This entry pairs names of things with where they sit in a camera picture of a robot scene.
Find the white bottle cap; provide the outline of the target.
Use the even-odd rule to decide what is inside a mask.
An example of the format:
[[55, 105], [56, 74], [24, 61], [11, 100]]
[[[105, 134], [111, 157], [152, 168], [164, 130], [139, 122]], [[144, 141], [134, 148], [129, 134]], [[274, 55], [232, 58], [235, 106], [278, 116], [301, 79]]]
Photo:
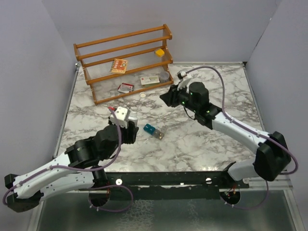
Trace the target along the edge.
[[145, 98], [145, 97], [146, 97], [146, 94], [145, 94], [144, 92], [141, 92], [141, 93], [140, 93], [140, 97], [141, 97], [141, 98]]

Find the blue and grey pill organizer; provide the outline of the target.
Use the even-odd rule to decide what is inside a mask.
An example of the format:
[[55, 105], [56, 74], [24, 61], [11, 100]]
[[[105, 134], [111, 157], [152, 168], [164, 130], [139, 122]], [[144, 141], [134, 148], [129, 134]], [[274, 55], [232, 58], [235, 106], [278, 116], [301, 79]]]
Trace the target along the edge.
[[159, 139], [159, 140], [162, 140], [165, 136], [165, 134], [163, 132], [161, 132], [159, 129], [153, 127], [152, 125], [150, 124], [146, 124], [144, 127], [143, 127], [143, 130], [145, 132], [147, 132], [148, 134], [150, 134], [151, 136]]

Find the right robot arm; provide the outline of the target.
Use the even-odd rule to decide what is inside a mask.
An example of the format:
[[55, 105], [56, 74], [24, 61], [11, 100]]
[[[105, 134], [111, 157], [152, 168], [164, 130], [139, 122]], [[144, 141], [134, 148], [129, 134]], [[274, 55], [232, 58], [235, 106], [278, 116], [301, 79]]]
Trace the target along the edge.
[[248, 148], [255, 157], [234, 162], [225, 168], [221, 183], [232, 188], [245, 178], [261, 177], [274, 181], [291, 162], [284, 136], [279, 132], [269, 134], [231, 117], [222, 108], [209, 101], [209, 91], [201, 82], [189, 86], [171, 85], [160, 95], [168, 107], [183, 106], [194, 113], [194, 119], [211, 130], [221, 132]]

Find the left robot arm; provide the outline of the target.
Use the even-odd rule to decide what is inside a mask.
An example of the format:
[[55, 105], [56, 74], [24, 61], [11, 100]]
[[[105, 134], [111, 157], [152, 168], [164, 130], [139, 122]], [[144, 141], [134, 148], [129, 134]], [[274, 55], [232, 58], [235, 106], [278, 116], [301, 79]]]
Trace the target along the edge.
[[11, 210], [20, 213], [38, 206], [46, 199], [73, 190], [110, 190], [122, 188], [122, 184], [111, 184], [98, 163], [110, 160], [113, 163], [122, 144], [133, 144], [139, 128], [135, 119], [109, 122], [95, 136], [81, 139], [47, 164], [23, 175], [5, 176], [8, 189], [2, 202]]

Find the white pill bottle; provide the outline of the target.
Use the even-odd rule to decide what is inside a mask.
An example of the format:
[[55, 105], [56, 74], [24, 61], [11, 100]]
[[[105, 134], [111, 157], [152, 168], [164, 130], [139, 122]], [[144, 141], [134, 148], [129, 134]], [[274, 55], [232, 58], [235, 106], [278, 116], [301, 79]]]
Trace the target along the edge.
[[129, 116], [128, 116], [128, 120], [133, 122], [135, 124], [135, 126], [137, 126], [137, 124], [138, 124], [137, 112], [130, 111]]

